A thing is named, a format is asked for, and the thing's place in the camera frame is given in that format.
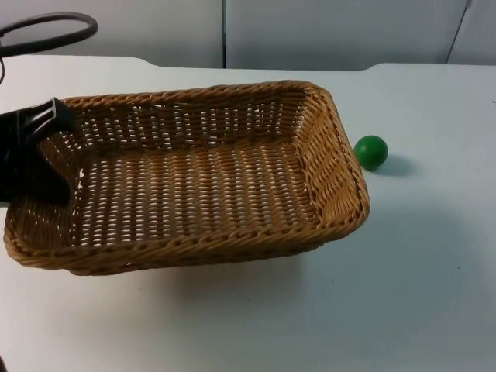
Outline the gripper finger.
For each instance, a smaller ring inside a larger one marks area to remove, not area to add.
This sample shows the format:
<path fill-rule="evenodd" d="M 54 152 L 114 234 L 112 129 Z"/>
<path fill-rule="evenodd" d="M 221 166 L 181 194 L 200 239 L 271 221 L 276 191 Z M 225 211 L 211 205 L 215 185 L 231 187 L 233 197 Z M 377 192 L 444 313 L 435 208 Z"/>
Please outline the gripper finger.
<path fill-rule="evenodd" d="M 36 138 L 44 139 L 54 133 L 72 132 L 75 123 L 74 112 L 61 100 L 52 98 L 37 109 Z"/>
<path fill-rule="evenodd" d="M 67 181 L 55 170 L 36 144 L 14 142 L 14 199 L 33 198 L 66 205 L 71 196 Z"/>

